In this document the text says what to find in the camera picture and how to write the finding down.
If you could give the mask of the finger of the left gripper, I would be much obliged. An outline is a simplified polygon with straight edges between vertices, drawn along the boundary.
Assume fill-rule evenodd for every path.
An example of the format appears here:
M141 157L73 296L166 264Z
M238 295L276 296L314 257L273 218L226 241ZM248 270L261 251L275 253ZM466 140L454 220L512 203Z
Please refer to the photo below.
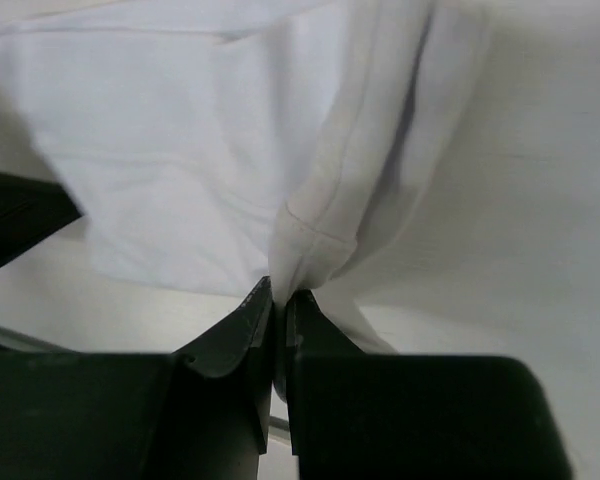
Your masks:
M81 217L59 184L0 173L0 268Z

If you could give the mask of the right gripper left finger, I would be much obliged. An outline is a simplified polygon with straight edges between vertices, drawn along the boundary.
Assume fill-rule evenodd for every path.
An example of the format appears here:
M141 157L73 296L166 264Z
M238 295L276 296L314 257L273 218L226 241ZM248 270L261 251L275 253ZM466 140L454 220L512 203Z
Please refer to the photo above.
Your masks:
M0 331L0 479L253 479L267 450L270 283L171 353Z

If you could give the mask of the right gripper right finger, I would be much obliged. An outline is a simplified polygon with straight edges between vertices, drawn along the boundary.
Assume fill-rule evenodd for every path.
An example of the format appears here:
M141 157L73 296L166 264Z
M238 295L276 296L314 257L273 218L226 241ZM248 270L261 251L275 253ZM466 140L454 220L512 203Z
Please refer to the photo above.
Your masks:
M543 388L510 357L370 354L309 292L286 312L286 400L303 479L569 479Z

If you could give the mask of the white skirt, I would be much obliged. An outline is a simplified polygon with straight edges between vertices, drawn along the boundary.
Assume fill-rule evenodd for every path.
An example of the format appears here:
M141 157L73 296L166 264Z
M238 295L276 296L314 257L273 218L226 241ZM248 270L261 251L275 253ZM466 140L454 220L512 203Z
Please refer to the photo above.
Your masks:
M0 270L0 327L167 350L215 295L333 281L404 231L488 47L482 1L0 1L0 173L82 219Z

